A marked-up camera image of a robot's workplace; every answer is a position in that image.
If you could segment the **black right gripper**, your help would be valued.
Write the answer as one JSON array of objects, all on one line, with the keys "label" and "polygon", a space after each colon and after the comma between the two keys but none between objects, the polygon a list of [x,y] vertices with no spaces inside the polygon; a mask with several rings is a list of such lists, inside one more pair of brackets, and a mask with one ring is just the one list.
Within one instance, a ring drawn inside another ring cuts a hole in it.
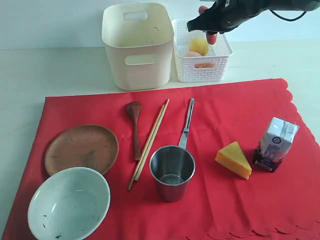
[{"label": "black right gripper", "polygon": [[199,15],[187,22],[187,30],[203,31],[210,35],[228,33],[268,10],[271,2],[271,0],[217,0],[213,8],[200,8]]}]

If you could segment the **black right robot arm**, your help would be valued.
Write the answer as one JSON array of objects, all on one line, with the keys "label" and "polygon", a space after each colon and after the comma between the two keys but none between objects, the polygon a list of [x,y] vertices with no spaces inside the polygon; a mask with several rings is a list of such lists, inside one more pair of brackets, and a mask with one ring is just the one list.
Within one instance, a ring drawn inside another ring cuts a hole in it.
[{"label": "black right robot arm", "polygon": [[198,17],[187,22],[187,29],[213,34],[227,33],[264,11],[302,11],[318,9],[318,0],[217,0]]}]

